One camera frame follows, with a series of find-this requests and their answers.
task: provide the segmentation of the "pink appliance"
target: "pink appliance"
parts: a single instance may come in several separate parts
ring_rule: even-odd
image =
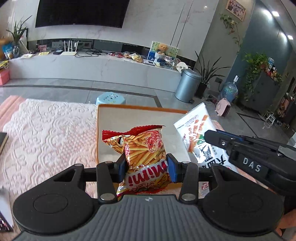
[[[230,107],[231,107],[231,105],[230,105],[229,101],[227,99],[223,98],[218,102],[215,111],[217,112],[218,116],[225,117],[225,116],[227,116],[227,114],[230,110]]]

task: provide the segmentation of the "dark gray cabinet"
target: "dark gray cabinet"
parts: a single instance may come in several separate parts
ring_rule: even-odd
[[[254,92],[249,92],[249,100],[241,99],[240,102],[245,107],[265,113],[272,104],[280,86],[265,72],[261,72],[260,76],[253,83]]]

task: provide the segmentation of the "ceiling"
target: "ceiling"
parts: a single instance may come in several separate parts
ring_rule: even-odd
[[[275,19],[280,24],[284,33],[291,35],[293,40],[290,41],[294,51],[296,52],[296,6],[290,0],[261,0],[268,10],[278,12],[279,16]]]

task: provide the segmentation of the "blue stool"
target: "blue stool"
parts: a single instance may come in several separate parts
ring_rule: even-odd
[[[106,92],[101,94],[96,99],[96,105],[99,104],[125,104],[126,100],[121,95],[113,93],[113,92]]]

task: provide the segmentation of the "blue wall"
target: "blue wall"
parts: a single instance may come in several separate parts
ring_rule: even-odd
[[[226,82],[232,81],[236,75],[241,79],[244,76],[247,62],[242,58],[245,52],[265,53],[268,57],[272,57],[280,74],[284,72],[292,52],[292,46],[282,28],[260,0],[255,3],[243,45]]]

